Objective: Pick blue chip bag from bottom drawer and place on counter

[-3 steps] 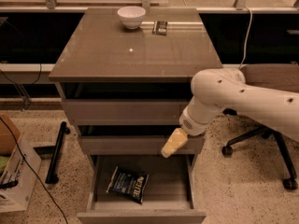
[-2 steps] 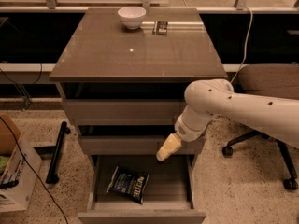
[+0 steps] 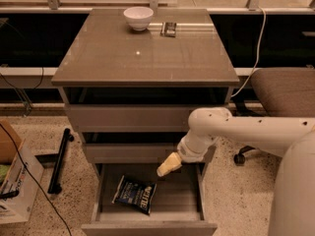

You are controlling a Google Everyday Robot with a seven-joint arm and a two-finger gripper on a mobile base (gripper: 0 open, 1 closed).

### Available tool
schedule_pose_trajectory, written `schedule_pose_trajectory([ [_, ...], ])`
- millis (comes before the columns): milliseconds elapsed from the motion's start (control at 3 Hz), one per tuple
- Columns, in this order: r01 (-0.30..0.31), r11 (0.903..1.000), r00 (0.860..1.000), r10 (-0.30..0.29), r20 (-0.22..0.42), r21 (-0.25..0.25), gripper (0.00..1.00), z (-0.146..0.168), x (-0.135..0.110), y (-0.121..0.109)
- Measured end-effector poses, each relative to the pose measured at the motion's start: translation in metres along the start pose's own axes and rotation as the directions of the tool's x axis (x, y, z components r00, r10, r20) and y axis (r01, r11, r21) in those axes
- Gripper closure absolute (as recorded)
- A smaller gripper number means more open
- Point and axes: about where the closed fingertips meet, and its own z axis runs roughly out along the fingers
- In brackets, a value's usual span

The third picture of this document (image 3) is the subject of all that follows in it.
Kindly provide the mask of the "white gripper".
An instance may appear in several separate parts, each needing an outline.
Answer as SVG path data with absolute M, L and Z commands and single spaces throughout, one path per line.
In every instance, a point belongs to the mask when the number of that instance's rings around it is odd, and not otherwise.
M 199 136 L 189 131 L 179 142 L 177 152 L 171 153 L 158 167 L 157 176 L 163 177 L 182 166 L 181 159 L 187 163 L 201 162 L 217 138 L 209 135 Z

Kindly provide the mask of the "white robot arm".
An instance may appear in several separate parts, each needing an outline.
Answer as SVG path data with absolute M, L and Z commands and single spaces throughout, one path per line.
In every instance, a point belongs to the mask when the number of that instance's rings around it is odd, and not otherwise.
M 268 236 L 315 236 L 315 118 L 235 117 L 211 107 L 191 112 L 188 126 L 158 176 L 202 161 L 219 137 L 279 156 Z

